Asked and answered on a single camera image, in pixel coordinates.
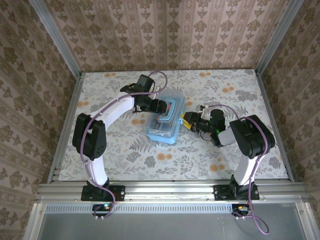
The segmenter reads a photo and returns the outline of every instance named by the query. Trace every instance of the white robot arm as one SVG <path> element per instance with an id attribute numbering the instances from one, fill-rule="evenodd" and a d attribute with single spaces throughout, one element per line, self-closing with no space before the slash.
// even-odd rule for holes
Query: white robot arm
<path id="1" fill-rule="evenodd" d="M 88 174 L 92 181 L 99 186 L 104 186 L 109 182 L 103 162 L 103 153 L 107 147 L 106 130 L 108 127 L 123 113 L 134 107 L 136 112 L 160 114 L 166 112 L 167 104 L 162 100 L 153 99 L 155 96 L 137 94 L 124 97 L 130 93 L 148 93 L 153 84 L 154 81 L 151 78 L 141 75 L 137 83 L 125 86 L 120 90 L 115 98 L 120 100 L 111 105 L 107 111 L 102 111 L 105 108 L 104 106 L 91 114 L 95 116 L 100 113 L 89 128 L 91 132 L 88 132 L 85 136 L 83 154 L 90 159 L 86 162 Z M 72 144 L 76 147 L 78 153 L 80 153 L 85 128 L 91 119 L 90 115 L 82 113 L 76 120 Z M 261 160 L 275 145 L 275 139 L 267 127 L 256 115 L 252 115 L 247 119 L 231 121 L 230 127 L 226 129 L 224 113 L 219 109 L 211 111 L 210 120 L 202 119 L 200 113 L 186 112 L 183 115 L 183 121 L 184 125 L 192 132 L 211 133 L 211 141 L 218 148 L 237 142 L 241 150 L 241 156 L 238 167 L 231 176 L 229 191 L 231 192 L 231 198 L 234 199 L 247 195 L 250 179 L 251 182 L 254 182 L 254 174 Z"/>
<path id="2" fill-rule="evenodd" d="M 156 94 L 154 93 L 156 92 L 150 93 L 152 86 L 152 92 L 154 92 L 155 81 L 148 76 L 141 75 L 137 83 L 121 88 L 120 93 L 115 99 L 102 108 L 90 115 L 81 113 L 77 117 L 72 145 L 76 147 L 78 153 L 81 153 L 82 140 L 85 135 L 83 155 L 90 159 L 85 164 L 87 165 L 87 171 L 92 182 L 97 183 L 99 186 L 104 186 L 109 182 L 104 168 L 103 153 L 107 148 L 106 130 L 116 119 L 134 107 L 135 112 L 160 114 L 166 112 L 166 102 L 155 99 Z M 103 111 L 106 106 L 109 106 L 107 111 Z M 91 122 L 91 125 L 85 134 L 89 122 Z"/>

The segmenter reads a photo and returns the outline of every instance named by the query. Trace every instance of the metal extrusion bar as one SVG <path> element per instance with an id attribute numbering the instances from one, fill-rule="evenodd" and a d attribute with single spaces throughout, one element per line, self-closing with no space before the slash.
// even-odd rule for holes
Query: metal extrusion bar
<path id="1" fill-rule="evenodd" d="M 80 67 L 78 66 L 75 58 L 73 57 L 70 49 L 68 48 L 68 45 L 66 44 L 63 36 L 61 35 L 52 15 L 47 9 L 45 1 L 30 0 L 30 3 L 33 6 L 36 14 L 39 16 L 50 37 L 52 38 L 57 49 L 61 53 L 70 71 L 77 79 L 80 76 Z"/>
<path id="2" fill-rule="evenodd" d="M 261 75 L 259 74 L 259 72 L 256 73 L 256 76 L 257 76 L 257 81 L 258 81 L 258 84 L 259 84 L 259 87 L 260 87 L 260 90 L 261 90 L 261 94 L 262 94 L 262 97 L 263 97 L 263 101 L 264 101 L 266 110 L 268 112 L 269 118 L 270 118 L 271 126 L 272 126 L 272 129 L 273 129 L 273 132 L 274 132 L 274 137 L 275 137 L 276 142 L 278 144 L 280 154 L 281 154 L 281 156 L 283 158 L 282 160 L 284 162 L 284 166 L 286 168 L 286 171 L 288 173 L 290 181 L 294 182 L 295 181 L 295 177 L 294 177 L 294 174 L 292 172 L 292 169 L 291 169 L 291 166 L 290 166 L 290 163 L 289 163 L 289 160 L 288 160 L 288 156 L 287 156 L 287 153 L 286 153 L 286 150 L 285 150 L 284 143 L 282 142 L 282 139 L 281 139 L 281 136 L 280 136 L 280 132 L 279 132 L 279 129 L 278 129 L 278 126 L 277 126 L 277 123 L 276 123 L 274 112 L 272 111 L 272 108 L 271 108 L 271 105 L 270 105 L 270 101 L 269 101 L 269 98 L 268 98 L 264 83 L 262 81 L 262 78 L 261 78 Z"/>
<path id="3" fill-rule="evenodd" d="M 298 211 L 304 234 L 308 240 L 320 239 L 320 232 L 316 220 L 314 218 L 310 203 L 297 202 L 296 209 Z"/>
<path id="4" fill-rule="evenodd" d="M 23 240 L 36 240 L 40 232 L 42 221 L 47 205 L 42 203 L 33 204 L 28 224 L 25 229 Z"/>
<path id="5" fill-rule="evenodd" d="M 57 166 L 54 170 L 54 173 L 53 173 L 53 177 L 52 177 L 52 180 L 51 182 L 56 182 L 56 181 L 59 181 L 59 175 L 60 175 L 60 172 L 61 172 L 61 166 Z"/>
<path id="6" fill-rule="evenodd" d="M 69 135 L 71 132 L 72 124 L 74 122 L 75 113 L 77 110 L 77 104 L 80 97 L 82 85 L 84 83 L 84 74 L 79 77 L 79 80 L 76 81 L 74 90 L 72 93 L 72 97 L 70 100 L 70 104 L 68 107 L 68 111 L 65 116 L 65 120 L 63 123 L 63 127 L 61 130 L 61 135 L 59 137 L 58 144 L 56 146 L 56 150 L 54 153 L 51 169 L 48 175 L 47 183 L 51 183 L 53 181 L 54 173 L 56 167 L 60 164 L 60 162 L 64 159 L 64 155 L 67 149 Z"/>
<path id="7" fill-rule="evenodd" d="M 287 5 L 278 25 L 276 26 L 271 39 L 269 40 L 263 54 L 256 66 L 256 71 L 262 75 L 274 55 L 281 40 L 285 36 L 291 22 L 295 18 L 304 0 L 291 0 Z"/>
<path id="8" fill-rule="evenodd" d="M 125 203 L 210 203 L 215 202 L 214 185 L 228 184 L 228 180 L 190 181 L 115 181 L 111 185 L 125 186 Z M 297 203 L 307 201 L 302 183 L 281 180 L 256 180 L 260 200 L 255 203 Z M 79 203 L 86 182 L 56 182 L 41 184 L 36 203 Z M 245 203 L 226 200 L 216 203 Z"/>

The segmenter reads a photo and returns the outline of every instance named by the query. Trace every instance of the plastic storage box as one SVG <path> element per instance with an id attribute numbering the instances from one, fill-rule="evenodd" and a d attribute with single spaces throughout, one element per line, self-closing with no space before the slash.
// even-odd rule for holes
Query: plastic storage box
<path id="1" fill-rule="evenodd" d="M 153 141 L 174 144 L 182 124 L 180 116 L 185 112 L 186 98 L 178 89 L 165 89 L 157 98 L 166 101 L 167 111 L 151 114 L 145 125 L 146 135 Z"/>

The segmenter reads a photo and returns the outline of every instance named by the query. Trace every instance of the table surface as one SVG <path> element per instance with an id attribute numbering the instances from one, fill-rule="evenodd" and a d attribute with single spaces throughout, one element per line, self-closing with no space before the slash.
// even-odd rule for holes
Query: table surface
<path id="1" fill-rule="evenodd" d="M 253 69 L 246 70 L 175 70 L 163 71 L 168 77 L 168 89 L 181 89 L 186 97 L 185 111 L 199 111 L 200 105 L 224 104 L 240 117 L 257 115 L 273 133 L 270 118 Z M 69 136 L 60 181 L 85 181 L 88 175 L 80 155 L 72 146 L 77 116 L 90 114 L 113 99 L 119 89 L 136 83 L 141 74 L 149 71 L 86 73 Z M 156 86 L 165 79 L 152 76 Z M 226 126 L 236 119 L 223 109 Z M 103 154 L 104 167 L 113 181 L 124 180 L 186 180 L 229 179 L 237 169 L 240 150 L 236 143 L 217 148 L 209 141 L 180 126 L 174 144 L 150 140 L 145 123 L 150 113 L 127 111 L 107 130 L 107 149 Z M 256 173 L 258 179 L 288 178 L 278 144 L 263 159 Z"/>

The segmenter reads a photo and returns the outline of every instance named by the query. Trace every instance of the floral wallpaper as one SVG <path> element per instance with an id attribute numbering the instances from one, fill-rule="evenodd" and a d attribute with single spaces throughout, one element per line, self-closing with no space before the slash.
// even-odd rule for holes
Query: floral wallpaper
<path id="1" fill-rule="evenodd" d="M 82 72 L 254 69 L 289 0 L 45 0 Z"/>
<path id="2" fill-rule="evenodd" d="M 75 79 L 28 1 L 0 1 L 0 239 L 22 239 Z"/>
<path id="3" fill-rule="evenodd" d="M 298 181 L 320 226 L 320 1 L 305 0 L 262 75 Z"/>

